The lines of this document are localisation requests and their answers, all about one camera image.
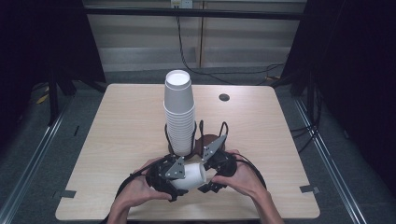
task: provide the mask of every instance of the aluminum rail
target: aluminum rail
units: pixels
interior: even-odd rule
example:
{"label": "aluminum rail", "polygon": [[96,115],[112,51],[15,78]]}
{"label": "aluminum rail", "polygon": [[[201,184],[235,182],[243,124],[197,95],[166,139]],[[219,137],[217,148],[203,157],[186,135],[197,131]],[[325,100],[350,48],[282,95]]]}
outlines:
{"label": "aluminum rail", "polygon": [[[300,115],[303,118],[305,126],[306,127],[311,126],[311,122],[308,116],[306,115],[306,108],[303,101],[301,99],[296,100],[295,104],[297,105]],[[318,150],[318,153],[322,158],[327,171],[329,172],[332,182],[334,183],[338,193],[340,194],[341,200],[343,201],[346,210],[348,211],[350,217],[352,218],[353,223],[356,224],[367,223],[358,203],[356,202],[354,196],[349,190],[349,187],[347,186],[347,183],[345,182],[344,178],[341,176],[341,173],[338,170],[334,160],[332,159],[332,155],[330,154],[329,150],[324,144],[323,139],[321,138],[319,132],[315,134],[314,130],[309,129],[309,133],[313,137],[313,141]]]}
{"label": "aluminum rail", "polygon": [[234,11],[214,9],[187,9],[187,8],[141,8],[141,7],[38,7],[39,13],[77,13],[95,15],[131,15],[131,16],[168,16],[168,17],[208,17],[208,18],[239,18],[264,19],[283,21],[302,21],[320,19],[323,15],[307,15],[291,12],[261,12],[261,11]]}
{"label": "aluminum rail", "polygon": [[9,194],[6,201],[3,204],[3,207],[0,210],[0,224],[9,224],[14,218],[17,210],[23,200],[24,195],[32,183],[32,180],[37,172],[40,163],[43,161],[49,147],[52,142],[53,137],[58,132],[59,127],[61,126],[62,120],[64,119],[64,113],[67,111],[69,106],[71,105],[73,98],[70,98],[69,101],[64,106],[64,109],[59,114],[58,118],[49,126],[44,133],[43,138],[41,139],[38,147],[35,150],[35,154],[32,159],[30,159],[28,165],[26,166],[21,178],[19,179],[17,185],[14,187],[14,190]]}

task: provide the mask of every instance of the gray floor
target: gray floor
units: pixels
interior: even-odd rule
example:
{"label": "gray floor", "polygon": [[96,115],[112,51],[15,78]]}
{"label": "gray floor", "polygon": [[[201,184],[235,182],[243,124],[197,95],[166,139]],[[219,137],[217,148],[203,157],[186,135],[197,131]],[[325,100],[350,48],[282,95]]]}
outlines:
{"label": "gray floor", "polygon": [[[260,68],[212,68],[205,71],[255,71],[257,69],[260,70]],[[168,70],[107,73],[106,78],[108,83],[163,83],[167,72]],[[253,85],[263,81],[263,74],[217,75],[217,77],[240,85]],[[193,84],[224,84],[209,76],[191,74],[191,79]],[[76,84],[78,92],[74,97],[67,98],[61,95],[61,105],[66,105],[69,101],[70,105],[12,223],[69,223],[56,219],[54,214],[59,199],[53,198],[53,194],[65,188],[103,97],[102,93],[84,84]],[[295,99],[290,96],[289,87],[277,88],[276,95],[292,130],[304,127],[304,123],[297,110]],[[43,89],[39,89],[32,92],[32,100],[21,120],[19,131],[14,141],[8,146],[7,153],[0,159],[0,205],[2,207],[47,130],[50,117],[49,102],[46,101],[41,105],[35,104],[42,91]],[[326,106],[322,111],[319,132],[358,202],[367,223],[394,223],[396,221],[395,198],[390,195],[382,180],[361,157],[356,145],[345,138],[344,130]],[[308,133],[296,138],[297,148],[301,148],[308,138]],[[288,219],[285,221],[287,223],[353,223],[315,145],[312,143],[308,145],[300,156],[311,185],[320,190],[320,193],[316,194],[320,216],[312,220]]]}

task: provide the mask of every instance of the black tape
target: black tape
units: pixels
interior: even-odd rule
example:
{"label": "black tape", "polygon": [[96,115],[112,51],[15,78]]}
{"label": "black tape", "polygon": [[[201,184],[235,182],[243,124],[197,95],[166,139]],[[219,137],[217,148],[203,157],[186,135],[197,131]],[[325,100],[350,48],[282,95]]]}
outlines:
{"label": "black tape", "polygon": [[59,190],[55,191],[55,193],[52,195],[53,199],[61,199],[61,198],[74,198],[76,195],[76,191],[74,190]]}
{"label": "black tape", "polygon": [[300,187],[301,193],[313,192],[314,194],[320,193],[318,187],[311,187],[310,185],[301,186]]}

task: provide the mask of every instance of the finger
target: finger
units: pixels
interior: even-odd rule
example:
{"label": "finger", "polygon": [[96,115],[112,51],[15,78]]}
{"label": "finger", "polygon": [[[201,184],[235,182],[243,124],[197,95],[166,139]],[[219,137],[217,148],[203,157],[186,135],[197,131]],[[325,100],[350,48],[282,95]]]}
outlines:
{"label": "finger", "polygon": [[158,199],[158,200],[172,200],[172,196],[170,194],[164,193],[164,192],[159,192],[157,190],[152,191],[151,198]]}
{"label": "finger", "polygon": [[238,149],[230,149],[230,150],[226,150],[227,152],[230,152],[230,153],[236,153],[236,154],[239,154],[239,151],[238,151]]}
{"label": "finger", "polygon": [[229,185],[229,177],[225,177],[222,175],[215,175],[212,178],[213,183],[222,184],[222,185]]}
{"label": "finger", "polygon": [[141,170],[141,169],[145,168],[146,166],[148,166],[148,165],[152,164],[153,162],[160,160],[161,158],[162,158],[162,157],[157,157],[157,158],[150,159],[150,160],[146,161],[146,163],[145,163],[144,165],[142,165],[142,167],[140,167],[140,168],[139,168],[139,169],[137,169],[137,170],[134,170],[133,174],[134,174],[134,173],[136,173],[137,171],[139,171],[139,170]]}
{"label": "finger", "polygon": [[[231,154],[240,154],[239,151],[237,149],[231,149],[231,150],[227,150],[228,153]],[[239,155],[235,155],[237,160],[242,160],[243,158]]]}

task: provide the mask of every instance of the human arm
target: human arm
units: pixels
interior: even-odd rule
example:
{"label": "human arm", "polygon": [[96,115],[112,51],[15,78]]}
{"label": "human arm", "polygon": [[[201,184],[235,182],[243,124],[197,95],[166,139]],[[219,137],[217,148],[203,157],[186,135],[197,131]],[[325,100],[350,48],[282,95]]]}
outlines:
{"label": "human arm", "polygon": [[[239,154],[237,150],[229,150],[229,153]],[[262,223],[278,224],[284,223],[278,213],[270,192],[262,185],[260,179],[251,168],[242,163],[237,163],[237,169],[233,176],[226,177],[215,175],[212,182],[230,186],[239,193],[252,199]]]}
{"label": "human arm", "polygon": [[[158,159],[152,159],[147,161],[143,166],[153,163]],[[110,214],[108,215],[108,224],[123,224],[127,223],[129,209],[131,207],[136,207],[143,204],[149,200],[171,200],[172,196],[170,194],[159,192],[152,189],[146,178],[143,176],[147,172],[144,171],[141,176],[136,177],[133,181],[128,183],[122,190],[120,195],[114,200],[111,205]]]}

